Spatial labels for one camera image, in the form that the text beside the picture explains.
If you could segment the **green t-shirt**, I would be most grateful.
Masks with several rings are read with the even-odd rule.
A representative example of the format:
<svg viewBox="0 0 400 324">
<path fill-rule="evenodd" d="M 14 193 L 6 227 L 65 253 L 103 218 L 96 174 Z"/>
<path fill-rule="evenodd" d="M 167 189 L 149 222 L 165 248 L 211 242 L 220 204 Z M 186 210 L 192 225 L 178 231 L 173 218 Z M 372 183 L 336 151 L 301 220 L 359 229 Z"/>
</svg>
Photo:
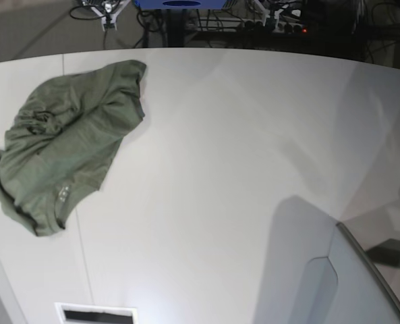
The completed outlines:
<svg viewBox="0 0 400 324">
<path fill-rule="evenodd" d="M 145 71 L 141 61 L 120 61 L 51 78 L 32 91 L 0 150 L 0 203 L 9 218 L 37 237 L 65 229 L 143 121 Z"/>
</svg>

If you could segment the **black power strip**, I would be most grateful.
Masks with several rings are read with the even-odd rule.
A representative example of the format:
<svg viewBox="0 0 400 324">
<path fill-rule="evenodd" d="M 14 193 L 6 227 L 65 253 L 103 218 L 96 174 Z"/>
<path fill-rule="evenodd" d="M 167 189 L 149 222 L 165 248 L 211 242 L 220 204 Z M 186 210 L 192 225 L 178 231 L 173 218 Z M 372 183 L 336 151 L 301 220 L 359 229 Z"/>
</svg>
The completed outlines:
<svg viewBox="0 0 400 324">
<path fill-rule="evenodd" d="M 275 34 L 307 34 L 309 29 L 306 25 L 287 21 L 267 20 L 265 24 L 261 21 L 247 20 L 243 24 L 244 30 L 252 32 L 275 33 Z"/>
</svg>

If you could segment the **blue bin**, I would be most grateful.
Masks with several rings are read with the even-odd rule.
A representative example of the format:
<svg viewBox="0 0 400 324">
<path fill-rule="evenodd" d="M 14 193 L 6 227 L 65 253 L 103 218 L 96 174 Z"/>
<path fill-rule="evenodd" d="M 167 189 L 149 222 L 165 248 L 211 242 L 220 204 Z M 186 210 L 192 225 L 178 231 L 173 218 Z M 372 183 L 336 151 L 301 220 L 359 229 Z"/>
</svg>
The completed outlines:
<svg viewBox="0 0 400 324">
<path fill-rule="evenodd" d="M 226 0 L 137 0 L 141 9 L 221 9 Z"/>
</svg>

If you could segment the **white label plate with slot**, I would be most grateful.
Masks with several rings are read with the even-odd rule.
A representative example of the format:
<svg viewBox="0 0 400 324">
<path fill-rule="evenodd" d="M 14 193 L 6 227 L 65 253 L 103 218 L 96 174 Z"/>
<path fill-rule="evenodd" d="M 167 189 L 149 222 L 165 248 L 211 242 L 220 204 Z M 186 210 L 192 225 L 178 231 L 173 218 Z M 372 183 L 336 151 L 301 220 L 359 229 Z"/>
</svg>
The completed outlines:
<svg viewBox="0 0 400 324">
<path fill-rule="evenodd" d="M 61 302 L 56 302 L 55 308 L 60 323 L 138 323 L 138 312 L 135 308 Z"/>
</svg>

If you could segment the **grey monitor edge panel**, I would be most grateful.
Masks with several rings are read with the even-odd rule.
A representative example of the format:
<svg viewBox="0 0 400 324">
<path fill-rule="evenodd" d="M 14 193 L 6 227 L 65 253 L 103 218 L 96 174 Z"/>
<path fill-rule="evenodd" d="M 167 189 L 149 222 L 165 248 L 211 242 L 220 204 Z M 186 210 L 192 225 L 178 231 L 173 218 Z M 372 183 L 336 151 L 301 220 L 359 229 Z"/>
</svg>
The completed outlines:
<svg viewBox="0 0 400 324">
<path fill-rule="evenodd" d="M 382 295 L 385 297 L 389 306 L 392 308 L 392 310 L 397 314 L 397 316 L 400 319 L 400 302 L 396 294 L 392 291 L 391 287 L 386 282 L 385 278 L 381 275 L 381 273 L 376 268 L 374 263 L 369 259 L 366 252 L 360 246 L 360 244 L 352 235 L 352 233 L 347 229 L 347 227 L 343 223 L 338 223 L 337 228 L 339 229 L 343 237 L 349 242 L 350 246 L 353 248 L 356 255 L 363 262 L 364 266 L 367 268 L 370 277 L 374 280 L 376 286 L 382 292 Z"/>
</svg>

